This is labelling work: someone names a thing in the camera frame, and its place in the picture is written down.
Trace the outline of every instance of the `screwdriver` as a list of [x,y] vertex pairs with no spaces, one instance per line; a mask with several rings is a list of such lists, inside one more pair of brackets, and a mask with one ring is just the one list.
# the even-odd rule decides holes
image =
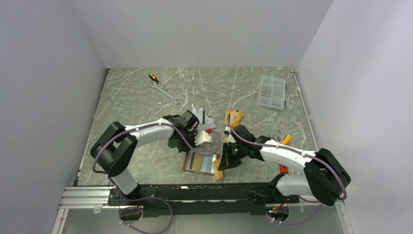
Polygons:
[[156,78],[156,76],[152,73],[149,73],[149,78],[153,81],[155,81],[157,84],[160,84],[161,82],[158,81],[158,79]]

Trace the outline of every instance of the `clear plastic box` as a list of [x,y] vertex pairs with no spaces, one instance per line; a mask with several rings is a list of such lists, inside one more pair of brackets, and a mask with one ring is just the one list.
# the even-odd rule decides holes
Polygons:
[[279,110],[284,109],[286,88],[284,79],[263,77],[258,104]]

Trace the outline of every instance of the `gray marble table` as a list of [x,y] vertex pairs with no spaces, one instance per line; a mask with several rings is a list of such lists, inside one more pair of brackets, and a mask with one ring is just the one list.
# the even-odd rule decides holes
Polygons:
[[[181,97],[181,104],[172,103],[161,92],[150,88],[149,73],[158,77],[162,87]],[[262,76],[286,80],[286,107],[282,111],[265,109],[258,104]],[[220,133],[225,127],[225,111],[238,109],[244,113],[241,124],[256,137],[267,136],[270,131],[281,128],[292,136],[288,145],[315,150],[289,68],[160,67],[109,71],[87,152],[114,121],[123,125],[143,124],[165,115],[182,114],[187,109],[192,110],[192,105],[204,107],[215,120],[216,130]],[[202,145],[198,150],[211,152],[215,147],[217,144]],[[184,153],[170,149],[167,141],[162,140],[136,149],[129,170],[140,184],[269,182],[280,172],[276,163],[246,157],[242,159],[241,166],[225,170],[224,178],[214,181],[212,176],[183,172],[184,158]],[[93,158],[87,154],[78,185],[108,183],[104,175],[92,172],[92,162]]]

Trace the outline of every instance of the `orange object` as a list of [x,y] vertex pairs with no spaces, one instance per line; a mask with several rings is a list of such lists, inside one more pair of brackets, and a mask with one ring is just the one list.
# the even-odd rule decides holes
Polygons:
[[241,113],[240,111],[238,111],[238,110],[234,110],[234,111],[225,111],[225,121],[224,121],[224,123],[225,123],[225,125],[226,126],[228,126],[228,121],[227,121],[227,117],[228,117],[228,115],[230,115],[230,123],[231,123],[231,126],[233,127],[233,128],[235,128],[237,125],[238,125],[238,123],[240,122],[240,120],[241,120],[241,118],[244,116],[244,114],[243,113]]
[[281,203],[280,206],[276,206],[276,207],[274,207],[274,208],[272,208],[272,209],[273,209],[273,210],[278,210],[279,208],[281,208],[281,207],[286,203],[286,201],[287,201],[287,198],[284,199],[284,201],[282,201],[282,203]]
[[284,138],[284,140],[282,141],[282,144],[283,144],[283,145],[286,145],[290,140],[291,140],[291,136],[288,135],[288,136],[286,136],[286,137]]
[[221,158],[217,158],[212,162],[212,170],[214,172],[214,179],[218,180],[224,178],[224,173],[218,170],[219,164],[221,163]]
[[281,173],[288,173],[288,167],[280,164],[280,171]]
[[155,81],[157,84],[160,84],[161,82],[158,81],[158,79],[156,78],[156,76],[152,73],[149,73],[149,78],[153,81]]
[[[288,135],[284,138],[284,140],[282,141],[282,144],[286,145],[290,140],[291,140],[291,136]],[[280,171],[281,173],[288,173],[288,167],[280,164]]]

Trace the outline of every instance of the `metal parts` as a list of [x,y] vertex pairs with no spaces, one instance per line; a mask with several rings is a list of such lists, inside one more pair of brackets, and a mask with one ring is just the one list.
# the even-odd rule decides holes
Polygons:
[[157,89],[159,91],[161,91],[163,94],[165,94],[166,96],[168,96],[170,99],[172,99],[172,102],[175,104],[179,104],[178,99],[181,99],[179,97],[175,97],[174,95],[168,93],[168,91],[164,90],[163,88],[159,87],[158,84],[156,83],[156,81],[153,81],[149,87]]
[[206,131],[202,130],[202,131],[199,131],[198,134],[195,137],[195,146],[199,146],[199,145],[202,145],[204,143],[211,144],[212,143],[212,137]]
[[278,143],[282,143],[285,138],[285,131],[283,129],[278,129],[278,131],[280,132],[280,134],[278,134],[277,136],[275,136],[274,133],[270,133],[270,138]]

